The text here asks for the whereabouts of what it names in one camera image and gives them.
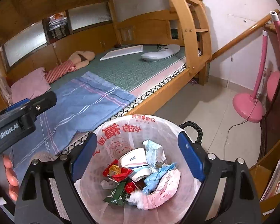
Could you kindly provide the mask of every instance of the plastic bag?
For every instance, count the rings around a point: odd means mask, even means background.
[[[178,147],[177,137],[183,131],[177,125],[159,117],[130,115],[104,123],[94,133],[98,144],[81,178],[78,193],[93,219],[99,224],[174,224],[182,219],[194,200],[201,183],[195,179]],[[144,148],[142,142],[152,140],[163,146],[168,163],[177,162],[181,177],[176,194],[158,208],[138,210],[104,202],[110,190],[103,190],[104,169],[127,152]]]

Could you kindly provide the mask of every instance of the frosted glass window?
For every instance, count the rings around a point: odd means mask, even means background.
[[[111,20],[107,3],[96,3],[68,10],[72,30]]]
[[[4,44],[9,66],[46,43],[46,36],[41,21],[24,29]]]

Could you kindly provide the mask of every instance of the cartoon face print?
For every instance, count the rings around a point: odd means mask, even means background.
[[[123,141],[121,137],[114,138],[108,147],[110,149],[111,157],[115,159],[119,159],[124,154],[133,150],[132,147],[126,141]]]

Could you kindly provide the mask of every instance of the blue plastic glove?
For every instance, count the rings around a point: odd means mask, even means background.
[[[142,192],[145,195],[149,195],[151,191],[154,191],[157,188],[158,183],[160,182],[160,179],[169,171],[172,170],[176,165],[176,162],[172,163],[171,165],[168,165],[166,167],[161,167],[159,169],[159,172],[152,173],[150,176],[146,177],[144,180],[144,183],[146,184],[146,187],[142,190]]]

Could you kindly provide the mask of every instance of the screw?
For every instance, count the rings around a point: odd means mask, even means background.
[[[60,159],[61,161],[64,161],[64,160],[67,159],[67,155],[62,154],[62,155],[59,157],[59,159]]]
[[[244,161],[242,158],[238,158],[238,159],[237,159],[237,162],[238,162],[239,164],[244,164],[244,163],[245,163],[245,161]]]
[[[38,159],[33,159],[32,162],[31,162],[33,165],[36,165],[39,163],[39,160]]]
[[[209,158],[210,160],[214,160],[214,159],[216,158],[216,155],[213,154],[213,153],[209,153],[209,154],[208,154],[208,158]]]

